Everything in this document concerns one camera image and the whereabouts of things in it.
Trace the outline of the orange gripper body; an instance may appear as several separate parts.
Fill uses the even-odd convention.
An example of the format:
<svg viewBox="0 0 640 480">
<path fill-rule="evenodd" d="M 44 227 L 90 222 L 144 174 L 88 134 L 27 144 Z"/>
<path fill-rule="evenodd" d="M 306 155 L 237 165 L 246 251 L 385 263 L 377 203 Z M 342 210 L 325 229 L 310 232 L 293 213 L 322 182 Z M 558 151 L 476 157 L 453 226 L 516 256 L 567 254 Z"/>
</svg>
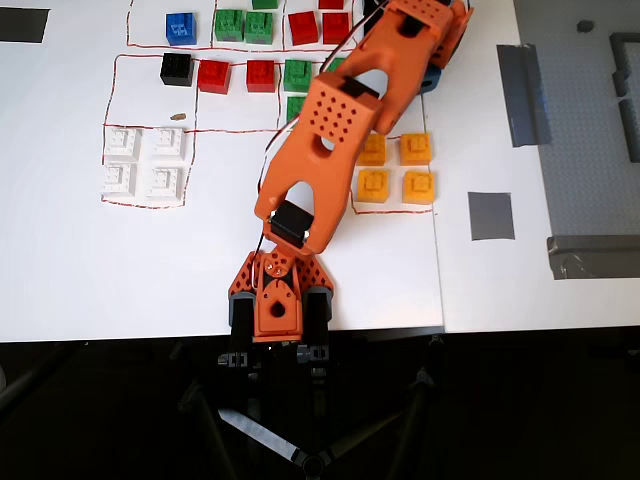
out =
<svg viewBox="0 0 640 480">
<path fill-rule="evenodd" d="M 468 9 L 465 3 L 453 3 L 451 9 L 453 19 L 449 30 L 430 58 L 430 63 L 440 69 L 447 66 L 456 52 L 473 13 L 473 9 Z"/>
</svg>

